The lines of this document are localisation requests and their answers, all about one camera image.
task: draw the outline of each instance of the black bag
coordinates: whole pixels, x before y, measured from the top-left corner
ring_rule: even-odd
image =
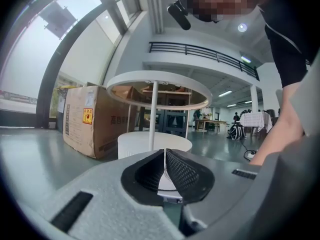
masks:
[[[233,140],[242,140],[246,137],[244,127],[239,123],[235,123],[228,131],[229,137]]]

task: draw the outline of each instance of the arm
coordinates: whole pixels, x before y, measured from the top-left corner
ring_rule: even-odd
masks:
[[[287,145],[302,137],[304,130],[289,101],[299,85],[300,83],[297,82],[283,88],[283,102],[279,119],[250,162],[251,165],[262,165],[268,154],[280,152]]]

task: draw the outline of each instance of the headphones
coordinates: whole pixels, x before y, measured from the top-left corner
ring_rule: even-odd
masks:
[[[186,16],[192,14],[198,20],[202,22],[214,22],[218,23],[223,19],[223,15],[208,15],[208,14],[195,14],[192,8],[193,0],[177,0],[174,3],[169,4],[167,7],[168,13],[176,20],[180,27],[184,30],[191,28],[190,22]]]

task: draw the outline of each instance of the balcony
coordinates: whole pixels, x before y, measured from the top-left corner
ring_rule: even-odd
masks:
[[[186,43],[177,43],[177,42],[149,42],[149,53],[155,52],[166,52],[166,53],[180,53],[188,55],[194,55],[199,57],[204,57],[207,59],[214,60],[218,63],[224,63],[231,67],[234,67],[240,70],[243,73],[259,80],[257,70],[248,66],[247,64],[239,61],[235,58],[232,58],[226,54],[218,52],[216,50],[211,50],[208,48],[186,44]]]

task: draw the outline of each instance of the cardboard box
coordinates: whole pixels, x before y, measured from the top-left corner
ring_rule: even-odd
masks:
[[[120,89],[128,97],[137,95],[131,86]],[[112,99],[102,86],[70,89],[64,106],[63,140],[86,156],[102,158],[114,152],[118,136],[127,132],[128,112],[129,105]],[[136,113],[137,107],[131,106],[129,132],[135,128]]]

